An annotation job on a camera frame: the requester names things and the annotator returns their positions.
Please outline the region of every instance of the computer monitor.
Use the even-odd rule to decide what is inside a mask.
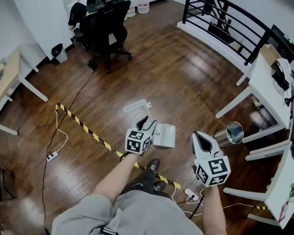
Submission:
[[[284,33],[276,26],[273,25],[271,30],[278,36],[280,37],[280,39],[291,49],[291,51],[294,53],[294,44],[291,41],[291,39],[286,39],[284,37]],[[267,44],[272,45],[277,51],[278,53],[285,59],[287,59],[289,61],[289,63],[291,63],[294,58],[292,55],[290,55],[289,52],[287,52],[285,49],[283,49],[282,45],[279,45],[279,43],[277,43],[276,40],[274,40],[272,37],[269,37],[267,40]]]

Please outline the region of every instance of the cable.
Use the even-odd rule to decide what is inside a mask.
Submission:
[[[65,140],[64,144],[57,150],[57,153],[58,153],[63,148],[63,146],[67,143],[69,136],[64,131],[61,131],[60,129],[58,129],[59,125],[58,125],[58,113],[57,113],[57,111],[55,111],[55,114],[57,116],[56,117],[56,120],[55,120],[56,121],[57,130],[59,132],[63,133],[65,136],[67,136],[67,139]]]
[[[88,83],[88,81],[91,79],[91,77],[93,76],[93,74],[94,74],[94,71],[93,71],[92,74],[89,76],[89,78],[86,80],[86,82],[83,84],[83,86],[80,88],[80,90],[79,90],[78,93],[76,94],[75,98],[73,99],[73,101],[72,101],[72,103],[71,103],[71,105],[69,106],[68,109],[70,109],[70,108],[72,107],[72,105],[73,105],[74,102],[76,101],[78,95],[79,95],[80,92],[83,90],[83,88],[84,88],[85,85]],[[63,122],[65,116],[66,116],[66,115],[63,116],[63,118],[61,119],[61,121],[60,121],[60,123],[59,123],[59,125],[58,125],[58,114],[56,113],[56,126],[57,126],[57,127],[56,127],[56,129],[55,129],[55,131],[54,131],[54,133],[53,133],[53,135],[52,135],[52,137],[51,137],[51,139],[50,139],[50,142],[49,142],[49,144],[48,144],[48,146],[47,146],[47,149],[46,149],[46,157],[47,157],[49,154],[51,154],[50,151],[48,152],[48,149],[49,149],[49,147],[50,147],[50,145],[51,145],[51,143],[52,143],[52,140],[53,140],[53,138],[54,138],[54,136],[55,136],[55,134],[56,134],[57,131],[60,131],[60,132],[62,132],[63,134],[65,134],[65,135],[67,136],[67,139],[66,139],[64,145],[66,144],[66,142],[67,142],[67,140],[68,140],[68,135],[67,135],[65,132],[63,132],[63,131],[61,131],[61,130],[59,129],[59,126],[60,126],[61,123]],[[45,167],[44,167],[44,174],[43,174],[42,201],[43,201],[43,206],[44,206],[44,229],[45,229],[45,232],[46,232],[47,234],[49,234],[49,232],[48,232],[48,230],[47,230],[46,205],[45,205],[45,201],[44,201],[44,186],[45,186],[45,174],[46,174],[46,168],[47,168],[47,158],[45,159]]]
[[[203,190],[205,190],[205,188],[203,188],[203,189],[200,191],[199,194],[200,194],[200,196],[201,196],[201,199],[200,199],[199,201],[196,201],[196,202],[189,203],[188,201],[189,201],[189,200],[192,200],[192,198],[189,199],[190,197],[188,196],[187,199],[186,199],[186,201],[183,201],[183,202],[177,203],[177,202],[173,199],[173,196],[174,196],[174,194],[175,194],[175,192],[176,192],[176,188],[174,189],[174,192],[173,192],[173,194],[172,194],[171,199],[172,199],[173,202],[175,202],[177,205],[178,205],[178,204],[182,204],[182,203],[186,203],[186,204],[197,204],[197,203],[198,203],[196,209],[195,209],[193,212],[190,212],[190,211],[183,211],[184,213],[189,213],[189,214],[191,214],[191,216],[189,217],[189,219],[191,219],[193,216],[199,216],[199,215],[202,215],[202,212],[199,213],[199,214],[195,214],[195,213],[196,213],[196,211],[198,210],[198,208],[199,208],[200,205],[204,206],[203,203],[202,203],[202,202],[204,202],[204,195],[201,195],[201,193],[202,193]],[[236,203],[236,204],[234,204],[234,205],[229,205],[229,206],[223,207],[222,209],[226,209],[226,208],[229,208],[229,207],[232,207],[232,206],[235,206],[235,205],[242,205],[242,206],[248,206],[248,207],[255,207],[255,206],[252,206],[252,205],[246,205],[246,204],[242,204],[242,203]]]
[[[201,202],[203,201],[203,199],[204,199],[204,195],[201,197],[200,202],[198,203],[196,209],[193,211],[193,213],[192,213],[192,215],[189,217],[189,219],[192,219],[192,217],[194,216],[194,214],[195,214],[196,211],[198,210],[198,208],[199,208]]]
[[[276,90],[277,92],[279,92],[279,94],[282,96],[282,105],[285,105],[285,101],[284,101],[284,92],[285,92],[285,91],[283,91],[283,94],[280,93],[280,91],[278,91],[278,89],[275,87],[274,82],[276,82],[276,81],[275,81],[275,80],[273,81],[273,87],[274,87],[275,90]]]

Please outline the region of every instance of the gray shirt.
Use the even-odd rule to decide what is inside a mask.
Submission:
[[[115,206],[102,195],[85,197],[53,221],[52,235],[99,235],[107,227],[119,235],[202,235],[171,199],[132,190]]]

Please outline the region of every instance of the shoe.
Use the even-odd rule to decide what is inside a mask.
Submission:
[[[152,170],[154,173],[156,173],[157,169],[160,166],[160,160],[159,159],[153,159],[151,160],[148,165],[147,165],[147,169]]]
[[[154,184],[152,187],[155,191],[163,191],[164,188],[166,187],[166,182],[161,180],[157,182],[156,184]]]

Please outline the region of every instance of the power strip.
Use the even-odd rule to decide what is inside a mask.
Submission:
[[[189,200],[191,200],[191,199],[194,200],[194,201],[199,200],[199,197],[188,188],[186,188],[184,190],[184,193],[189,197]]]
[[[54,160],[57,156],[59,156],[59,153],[58,152],[53,152],[51,155],[48,155],[47,156],[47,162],[50,162],[51,160]]]

